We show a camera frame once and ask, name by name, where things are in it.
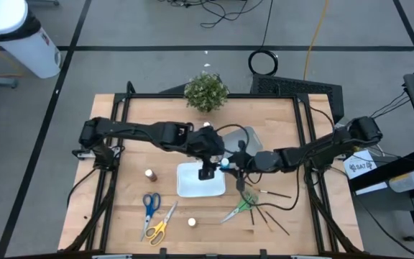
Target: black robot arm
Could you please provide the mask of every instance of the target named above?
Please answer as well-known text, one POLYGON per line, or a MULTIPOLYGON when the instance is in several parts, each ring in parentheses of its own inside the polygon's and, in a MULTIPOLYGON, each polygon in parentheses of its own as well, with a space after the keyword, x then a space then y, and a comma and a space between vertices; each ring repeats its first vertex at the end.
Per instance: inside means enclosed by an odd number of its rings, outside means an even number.
MULTIPOLYGON (((360 117, 302 147, 261 151, 254 157, 245 152, 245 143, 241 141, 239 152, 229 158, 230 166, 221 170, 234 174, 238 180, 244 179, 242 176, 245 173, 293 172, 305 160, 309 160, 316 170, 324 170, 333 163, 336 156, 349 157, 355 147, 376 145, 381 139, 382 133, 376 122, 370 117, 360 117)), ((244 182, 238 182, 237 187, 240 191, 243 190, 244 182)))
POLYGON ((79 143, 96 156, 94 167, 111 170, 114 165, 114 151, 103 142, 105 137, 151 142, 164 151, 176 151, 203 161, 199 179, 213 178, 216 163, 210 158, 224 154, 223 139, 211 126, 193 131, 193 124, 180 122, 156 122, 151 125, 115 122, 96 117, 84 123, 79 143))
MULTIPOLYGON (((151 142, 164 151, 176 151, 199 158, 203 161, 203 167, 199 170, 200 180, 214 177, 218 163, 212 163, 211 157, 225 152, 223 139, 211 126, 194 131, 191 123, 156 122, 146 125, 96 117, 84 124, 79 143, 94 152, 94 166, 103 170, 111 170, 115 161, 114 151, 103 142, 105 137, 151 142)), ((239 141, 239 152, 229 158, 234 166, 221 170, 240 179, 244 173, 292 172, 304 160, 309 160, 315 169, 323 170, 332 164, 336 156, 349 156, 355 147, 376 145, 381 138, 382 133, 376 122, 370 117, 360 117, 302 147, 262 151, 254 157, 246 153, 244 141, 239 141)))

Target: white tray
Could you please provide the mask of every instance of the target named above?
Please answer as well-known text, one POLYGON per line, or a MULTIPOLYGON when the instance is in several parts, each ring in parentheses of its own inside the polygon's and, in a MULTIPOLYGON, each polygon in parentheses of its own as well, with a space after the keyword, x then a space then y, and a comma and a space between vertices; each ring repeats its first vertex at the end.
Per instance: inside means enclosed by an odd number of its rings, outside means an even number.
POLYGON ((182 163, 177 167, 177 194, 180 197, 220 196, 226 191, 224 173, 215 171, 213 179, 200 181, 198 170, 202 163, 182 163))

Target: stick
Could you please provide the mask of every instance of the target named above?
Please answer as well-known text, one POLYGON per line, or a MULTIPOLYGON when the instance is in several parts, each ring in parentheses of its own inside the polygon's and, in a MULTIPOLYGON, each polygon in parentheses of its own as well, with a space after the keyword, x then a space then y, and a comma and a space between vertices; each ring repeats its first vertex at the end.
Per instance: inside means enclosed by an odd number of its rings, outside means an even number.
POLYGON ((262 211, 259 210, 259 207, 257 207, 257 210, 259 212, 260 215, 262 215, 262 218, 264 220, 264 222, 266 222, 267 227, 270 229, 270 231, 272 232, 272 228, 270 227, 270 225, 267 223, 267 220, 265 218, 265 216, 263 215, 262 211))
POLYGON ((284 197, 284 198, 289 198, 289 199, 291 199, 291 198, 292 198, 291 196, 288 196, 288 195, 278 194, 278 193, 275 193, 275 192, 272 192, 272 191, 265 191, 265 190, 262 190, 262 189, 260 189, 260 188, 258 188, 258 187, 253 186, 252 184, 250 184, 250 183, 248 183, 248 182, 246 182, 246 181, 245 181, 245 184, 246 184, 246 185, 248 185, 248 186, 250 186, 250 187, 252 187, 255 191, 259 191, 259 192, 262 192, 262 193, 264 193, 264 194, 272 194, 272 195, 281 196, 281 197, 284 197))
POLYGON ((255 221, 253 220, 253 212, 251 209, 250 209, 250 217, 252 218, 252 225, 255 225, 255 221))
POLYGON ((281 224, 279 224, 279 222, 277 222, 277 220, 275 220, 275 218, 274 217, 272 217, 271 216, 271 214, 269 214, 268 212, 266 212, 265 211, 265 213, 268 215, 268 216, 270 216, 270 218, 272 219, 272 221, 275 223, 275 224, 277 224, 282 230, 284 230, 284 232, 285 233, 287 233, 287 235, 289 235, 290 236, 290 233, 289 232, 287 232, 287 230, 285 230, 285 228, 281 225, 281 224))

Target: gray floor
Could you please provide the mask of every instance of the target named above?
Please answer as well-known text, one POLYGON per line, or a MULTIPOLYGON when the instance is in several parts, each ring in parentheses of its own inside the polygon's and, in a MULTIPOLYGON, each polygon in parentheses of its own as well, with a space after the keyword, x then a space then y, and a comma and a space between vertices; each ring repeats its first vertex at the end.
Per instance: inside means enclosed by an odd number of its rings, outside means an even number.
MULTIPOLYGON (((229 11, 240 4, 221 1, 229 11)), ((414 1, 401 0, 414 29, 414 1)), ((32 11, 59 46, 70 44, 84 0, 61 1, 60 7, 33 4, 32 11)), ((199 6, 170 7, 156 0, 93 0, 78 46, 259 45, 264 34, 269 1, 235 22, 214 29, 200 22, 216 20, 199 6)), ((322 1, 275 1, 267 45, 309 45, 322 1)), ((316 43, 320 46, 412 46, 392 0, 331 0, 316 43)), ((65 200, 73 185, 81 125, 88 118, 93 96, 124 91, 131 80, 138 92, 159 92, 187 82, 201 71, 216 72, 235 93, 249 91, 250 51, 74 52, 44 146, 37 162, 8 256, 54 252, 65 218, 65 200)), ((277 51, 277 76, 302 78, 303 51, 277 51)), ((258 57, 254 66, 270 64, 258 57)), ((0 73, 12 73, 0 59, 0 73)), ((312 53, 308 80, 341 84, 347 117, 369 115, 400 91, 402 76, 414 71, 412 52, 312 53)), ((57 78, 41 80, 27 72, 19 88, 0 88, 0 238, 57 78)), ((405 105, 378 124, 385 134, 382 148, 405 155, 414 150, 414 113, 405 105)), ((365 249, 374 254, 408 256, 385 237, 356 205, 365 249)), ((409 214, 372 209, 396 238, 413 235, 409 214)), ((414 249, 414 243, 407 243, 414 249)))

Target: green plant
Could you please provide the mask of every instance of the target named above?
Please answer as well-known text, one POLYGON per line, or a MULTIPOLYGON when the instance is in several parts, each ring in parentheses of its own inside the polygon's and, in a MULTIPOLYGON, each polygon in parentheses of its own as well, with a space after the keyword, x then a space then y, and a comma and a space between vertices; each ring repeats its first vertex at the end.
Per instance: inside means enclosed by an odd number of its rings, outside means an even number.
POLYGON ((219 75, 202 72, 185 86, 186 106, 193 106, 200 112, 210 112, 224 105, 228 92, 219 75))

